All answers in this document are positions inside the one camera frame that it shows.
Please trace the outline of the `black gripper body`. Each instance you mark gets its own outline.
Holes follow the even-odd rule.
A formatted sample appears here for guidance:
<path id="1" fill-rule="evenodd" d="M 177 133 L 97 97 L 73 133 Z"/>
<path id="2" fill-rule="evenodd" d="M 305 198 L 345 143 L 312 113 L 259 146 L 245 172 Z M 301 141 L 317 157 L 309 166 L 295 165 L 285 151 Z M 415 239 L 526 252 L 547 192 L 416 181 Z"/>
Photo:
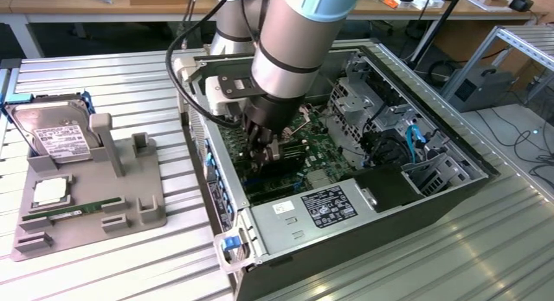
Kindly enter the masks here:
<path id="1" fill-rule="evenodd" d="M 277 98 L 273 95 L 252 96 L 245 101 L 243 128 L 251 132 L 253 126 L 281 132 L 296 116 L 297 109 L 304 102 L 304 96 L 291 99 Z"/>

